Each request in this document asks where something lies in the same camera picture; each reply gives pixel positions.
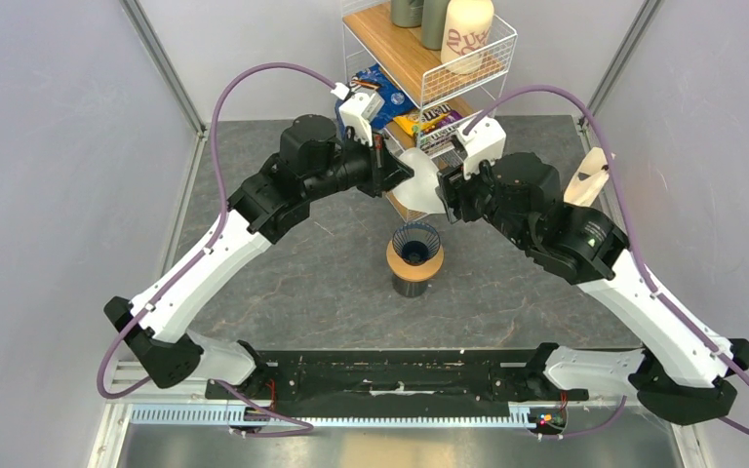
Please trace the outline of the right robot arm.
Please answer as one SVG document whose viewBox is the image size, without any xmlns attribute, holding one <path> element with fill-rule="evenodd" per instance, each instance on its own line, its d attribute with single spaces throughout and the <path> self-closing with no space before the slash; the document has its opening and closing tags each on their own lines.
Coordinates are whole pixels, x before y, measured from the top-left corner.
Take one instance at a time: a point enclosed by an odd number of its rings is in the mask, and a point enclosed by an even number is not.
<svg viewBox="0 0 749 468">
<path fill-rule="evenodd" d="M 438 173 L 447 214 L 490 224 L 545 272 L 605 305 L 640 340 L 624 351 L 543 343 L 524 372 L 526 390 L 547 399 L 564 390 L 637 399 L 678 425 L 725 417 L 736 399 L 730 377 L 749 367 L 749 341 L 712 336 L 685 309 L 670 310 L 639 273 L 630 242 L 601 211 L 567 203 L 560 176 L 528 152 Z"/>
</svg>

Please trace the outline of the wooden ring dripper stand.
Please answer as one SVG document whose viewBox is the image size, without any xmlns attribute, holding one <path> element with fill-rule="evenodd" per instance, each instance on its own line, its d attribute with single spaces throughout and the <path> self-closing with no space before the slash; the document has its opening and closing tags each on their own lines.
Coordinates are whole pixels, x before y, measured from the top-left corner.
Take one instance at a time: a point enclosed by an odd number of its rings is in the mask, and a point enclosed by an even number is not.
<svg viewBox="0 0 749 468">
<path fill-rule="evenodd" d="M 401 280 L 411 283 L 432 279 L 441 270 L 444 259 L 445 250 L 440 248 L 429 260 L 419 265 L 411 265 L 397 254 L 392 241 L 386 248 L 386 261 L 392 273 Z"/>
</svg>

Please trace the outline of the single white paper filter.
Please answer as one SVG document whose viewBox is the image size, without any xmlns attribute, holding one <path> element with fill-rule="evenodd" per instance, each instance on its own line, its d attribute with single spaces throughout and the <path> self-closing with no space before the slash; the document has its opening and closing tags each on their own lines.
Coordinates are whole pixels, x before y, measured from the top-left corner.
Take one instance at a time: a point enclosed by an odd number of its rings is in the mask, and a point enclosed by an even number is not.
<svg viewBox="0 0 749 468">
<path fill-rule="evenodd" d="M 398 184 L 392 194 L 409 210 L 426 214 L 444 214 L 444 203 L 437 194 L 438 167 L 417 147 L 401 153 L 399 160 L 414 171 L 414 175 Z"/>
</svg>

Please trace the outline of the blue ribbed coffee dripper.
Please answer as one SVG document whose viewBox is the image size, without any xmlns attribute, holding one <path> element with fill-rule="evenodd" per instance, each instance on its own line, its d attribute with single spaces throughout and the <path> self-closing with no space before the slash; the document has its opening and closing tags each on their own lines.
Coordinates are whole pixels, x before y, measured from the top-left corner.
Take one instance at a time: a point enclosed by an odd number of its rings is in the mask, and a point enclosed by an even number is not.
<svg viewBox="0 0 749 468">
<path fill-rule="evenodd" d="M 418 266 L 431 260 L 441 249 L 437 229 L 422 221 L 407 222 L 395 230 L 392 250 L 408 265 Z"/>
</svg>

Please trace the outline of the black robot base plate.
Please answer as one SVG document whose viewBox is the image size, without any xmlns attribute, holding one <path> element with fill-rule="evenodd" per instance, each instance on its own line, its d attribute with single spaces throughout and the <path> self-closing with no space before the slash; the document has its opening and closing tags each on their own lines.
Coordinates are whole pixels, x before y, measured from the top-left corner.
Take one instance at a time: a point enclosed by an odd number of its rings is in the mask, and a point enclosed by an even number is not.
<svg viewBox="0 0 749 468">
<path fill-rule="evenodd" d="M 588 400 L 544 375 L 547 349 L 262 350 L 237 392 L 303 419 L 503 416 Z"/>
</svg>

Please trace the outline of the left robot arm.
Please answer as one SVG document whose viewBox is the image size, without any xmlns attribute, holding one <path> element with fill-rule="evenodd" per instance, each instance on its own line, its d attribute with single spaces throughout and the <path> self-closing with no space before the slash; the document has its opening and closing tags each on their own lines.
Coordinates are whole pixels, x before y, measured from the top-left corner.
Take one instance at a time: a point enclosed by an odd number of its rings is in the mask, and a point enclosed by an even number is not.
<svg viewBox="0 0 749 468">
<path fill-rule="evenodd" d="M 260 170 L 225 202 L 225 212 L 147 291 L 114 296 L 104 313 L 146 373 L 146 382 L 171 388 L 189 377 L 224 380 L 244 398 L 260 395 L 267 373 L 249 345 L 194 337 L 189 324 L 250 261 L 307 220 L 313 202 L 356 188 L 379 197 L 412 178 L 414 170 L 386 147 L 383 135 L 359 140 L 331 119 L 296 118 Z"/>
</svg>

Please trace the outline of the dark glass carafe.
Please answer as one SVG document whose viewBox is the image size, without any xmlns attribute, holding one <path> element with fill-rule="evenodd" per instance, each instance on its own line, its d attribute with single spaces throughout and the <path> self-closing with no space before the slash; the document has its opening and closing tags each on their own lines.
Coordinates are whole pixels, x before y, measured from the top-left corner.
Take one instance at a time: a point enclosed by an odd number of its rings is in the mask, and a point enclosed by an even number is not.
<svg viewBox="0 0 749 468">
<path fill-rule="evenodd" d="M 407 298 L 414 298 L 421 296 L 426 292 L 428 289 L 428 281 L 410 281 L 393 274 L 392 287 L 397 294 Z"/>
</svg>

